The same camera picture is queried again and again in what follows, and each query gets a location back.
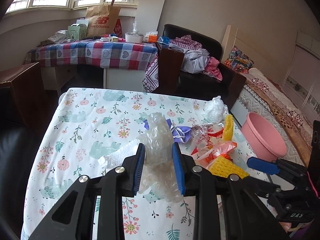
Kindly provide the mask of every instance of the pillow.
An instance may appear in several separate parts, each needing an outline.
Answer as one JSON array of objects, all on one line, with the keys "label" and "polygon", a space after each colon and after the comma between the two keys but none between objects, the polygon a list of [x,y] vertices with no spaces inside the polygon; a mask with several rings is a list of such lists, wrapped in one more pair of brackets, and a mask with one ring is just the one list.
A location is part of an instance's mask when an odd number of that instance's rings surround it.
[{"label": "pillow", "polygon": [[239,73],[248,73],[252,68],[254,61],[250,59],[246,54],[243,54],[236,46],[233,47],[229,58],[224,63],[227,67]]},{"label": "pillow", "polygon": [[222,74],[220,72],[220,69],[218,68],[219,63],[220,62],[214,57],[209,57],[208,63],[202,74],[222,81]]}]

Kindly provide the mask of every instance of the metal screw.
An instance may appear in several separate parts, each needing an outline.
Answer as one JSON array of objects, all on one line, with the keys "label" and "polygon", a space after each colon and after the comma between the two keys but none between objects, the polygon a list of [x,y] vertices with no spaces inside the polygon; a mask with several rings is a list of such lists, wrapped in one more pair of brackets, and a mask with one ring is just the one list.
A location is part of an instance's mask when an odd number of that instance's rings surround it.
[{"label": "metal screw", "polygon": [[230,175],[230,179],[231,179],[232,181],[238,181],[238,180],[239,180],[239,176],[238,176],[237,174],[231,174],[231,175]]},{"label": "metal screw", "polygon": [[86,182],[87,180],[88,180],[88,176],[86,176],[86,175],[82,175],[82,176],[79,177],[79,181],[80,181],[81,183],[84,183],[84,182]]},{"label": "metal screw", "polygon": [[202,171],[202,167],[201,166],[193,166],[192,167],[192,170],[194,171],[194,172],[201,172]]},{"label": "metal screw", "polygon": [[115,171],[116,171],[116,173],[122,173],[125,171],[125,168],[122,166],[119,166],[119,167],[116,167]]}]

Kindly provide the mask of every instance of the green box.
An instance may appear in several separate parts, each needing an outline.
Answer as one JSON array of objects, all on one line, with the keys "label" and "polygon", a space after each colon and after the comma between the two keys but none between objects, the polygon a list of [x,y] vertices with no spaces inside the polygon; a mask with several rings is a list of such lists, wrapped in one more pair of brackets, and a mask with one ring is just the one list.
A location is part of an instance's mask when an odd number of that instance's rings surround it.
[{"label": "green box", "polygon": [[73,24],[68,27],[69,39],[76,41],[85,39],[87,37],[87,25],[85,24]]}]

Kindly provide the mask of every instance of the new balance logo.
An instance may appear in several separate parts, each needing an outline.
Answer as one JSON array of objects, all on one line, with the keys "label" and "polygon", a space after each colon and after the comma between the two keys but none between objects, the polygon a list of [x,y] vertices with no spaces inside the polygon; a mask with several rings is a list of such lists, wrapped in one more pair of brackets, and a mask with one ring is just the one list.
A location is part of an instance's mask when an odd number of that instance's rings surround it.
[{"label": "new balance logo", "polygon": [[98,17],[94,24],[106,24],[109,20],[109,17]]}]

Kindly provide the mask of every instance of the white headboard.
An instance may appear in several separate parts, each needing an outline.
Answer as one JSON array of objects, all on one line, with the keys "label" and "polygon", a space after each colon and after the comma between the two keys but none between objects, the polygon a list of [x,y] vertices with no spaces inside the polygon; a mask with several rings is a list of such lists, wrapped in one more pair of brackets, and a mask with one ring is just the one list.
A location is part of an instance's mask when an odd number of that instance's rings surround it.
[{"label": "white headboard", "polygon": [[281,84],[282,78],[277,74],[279,63],[265,50],[238,28],[228,25],[222,41],[222,60],[224,63],[229,57],[233,46],[237,46],[244,54],[254,61],[253,67],[260,70],[273,82]]}]

